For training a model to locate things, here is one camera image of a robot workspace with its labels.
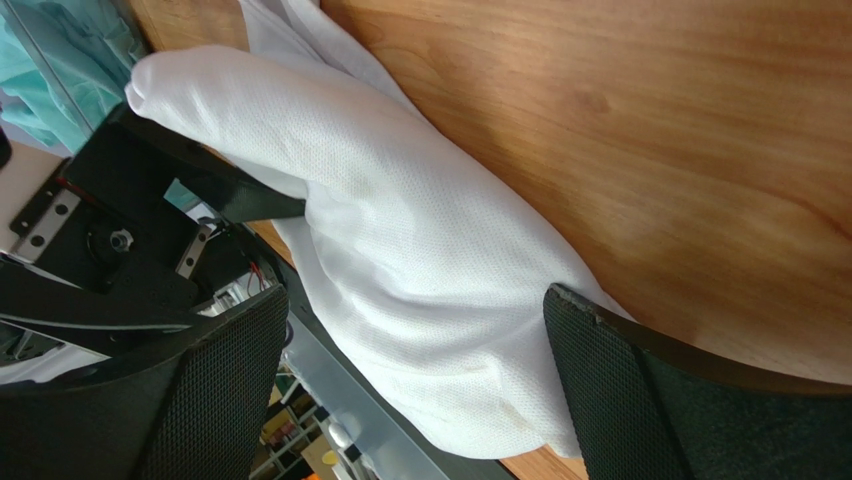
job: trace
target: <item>white fabric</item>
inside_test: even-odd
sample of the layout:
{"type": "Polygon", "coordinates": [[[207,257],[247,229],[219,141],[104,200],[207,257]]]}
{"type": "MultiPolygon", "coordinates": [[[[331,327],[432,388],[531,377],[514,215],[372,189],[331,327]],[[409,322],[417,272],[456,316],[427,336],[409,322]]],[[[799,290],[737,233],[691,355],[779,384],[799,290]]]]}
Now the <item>white fabric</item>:
{"type": "Polygon", "coordinates": [[[103,355],[66,344],[43,356],[0,367],[0,385],[32,380],[49,382],[65,372],[106,360],[103,355]]]}
{"type": "Polygon", "coordinates": [[[252,51],[269,60],[225,47],[152,55],[127,87],[133,110],[307,199],[304,218],[275,226],[317,317],[435,446],[579,455],[542,300],[560,282],[617,305],[314,3],[242,4],[252,51]]]}

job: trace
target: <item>black mesh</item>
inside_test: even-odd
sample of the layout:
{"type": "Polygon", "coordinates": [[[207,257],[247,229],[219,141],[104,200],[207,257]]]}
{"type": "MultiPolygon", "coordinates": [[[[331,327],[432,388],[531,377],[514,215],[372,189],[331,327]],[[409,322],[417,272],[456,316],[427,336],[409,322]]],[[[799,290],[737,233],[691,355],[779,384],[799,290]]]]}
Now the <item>black mesh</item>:
{"type": "Polygon", "coordinates": [[[279,289],[184,355],[139,478],[247,478],[287,311],[279,289]]]}
{"type": "Polygon", "coordinates": [[[849,398],[754,393],[645,360],[696,478],[852,478],[849,398]]]}
{"type": "Polygon", "coordinates": [[[848,387],[717,357],[559,286],[544,317],[591,480],[852,479],[848,387]]]}
{"type": "Polygon", "coordinates": [[[631,347],[575,298],[548,290],[544,319],[589,477],[688,478],[631,347]]]}

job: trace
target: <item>yellow object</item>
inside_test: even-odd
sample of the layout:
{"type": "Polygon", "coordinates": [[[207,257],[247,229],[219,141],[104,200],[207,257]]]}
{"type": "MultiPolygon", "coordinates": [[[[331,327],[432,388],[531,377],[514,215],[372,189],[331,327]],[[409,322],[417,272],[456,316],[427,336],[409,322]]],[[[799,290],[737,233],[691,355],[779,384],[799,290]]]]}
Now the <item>yellow object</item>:
{"type": "Polygon", "coordinates": [[[287,413],[287,410],[281,410],[277,415],[269,419],[269,421],[263,425],[263,429],[260,432],[260,438],[264,441],[269,440],[269,437],[271,437],[276,430],[290,421],[290,414],[287,413]]]}
{"type": "Polygon", "coordinates": [[[273,384],[272,394],[269,395],[269,404],[267,404],[267,407],[271,407],[273,403],[281,400],[281,397],[281,390],[278,390],[278,386],[273,384]]]}
{"type": "Polygon", "coordinates": [[[328,440],[320,435],[311,442],[308,448],[302,450],[302,457],[311,467],[311,470],[319,477],[319,480],[337,480],[337,475],[331,470],[331,466],[322,461],[323,454],[331,450],[328,440]]]}
{"type": "Polygon", "coordinates": [[[329,467],[337,465],[337,454],[332,452],[331,450],[325,452],[322,456],[322,463],[328,465],[329,467]]]}

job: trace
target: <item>red wire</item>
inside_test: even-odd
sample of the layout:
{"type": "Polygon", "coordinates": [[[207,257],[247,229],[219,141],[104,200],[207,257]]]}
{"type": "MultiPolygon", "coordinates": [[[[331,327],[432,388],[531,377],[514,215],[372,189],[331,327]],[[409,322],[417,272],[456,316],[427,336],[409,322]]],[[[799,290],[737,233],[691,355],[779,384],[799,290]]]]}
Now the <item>red wire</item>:
{"type": "Polygon", "coordinates": [[[249,265],[251,266],[252,272],[257,275],[257,283],[260,285],[258,288],[260,288],[261,291],[266,290],[266,280],[263,278],[263,272],[260,271],[260,267],[258,267],[254,262],[251,262],[249,265]]]}

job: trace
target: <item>wood grain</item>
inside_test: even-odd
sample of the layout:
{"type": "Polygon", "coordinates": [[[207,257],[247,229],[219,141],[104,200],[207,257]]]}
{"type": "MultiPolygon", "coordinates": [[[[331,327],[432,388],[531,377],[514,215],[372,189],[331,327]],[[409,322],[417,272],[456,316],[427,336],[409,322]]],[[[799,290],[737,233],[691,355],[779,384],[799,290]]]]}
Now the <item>wood grain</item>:
{"type": "MultiPolygon", "coordinates": [[[[245,48],[236,1],[131,3],[157,48],[245,48]]],[[[749,364],[852,383],[852,3],[323,9],[639,321],[749,364]]],[[[524,479],[574,478],[551,470],[547,450],[504,463],[524,479]]]]}

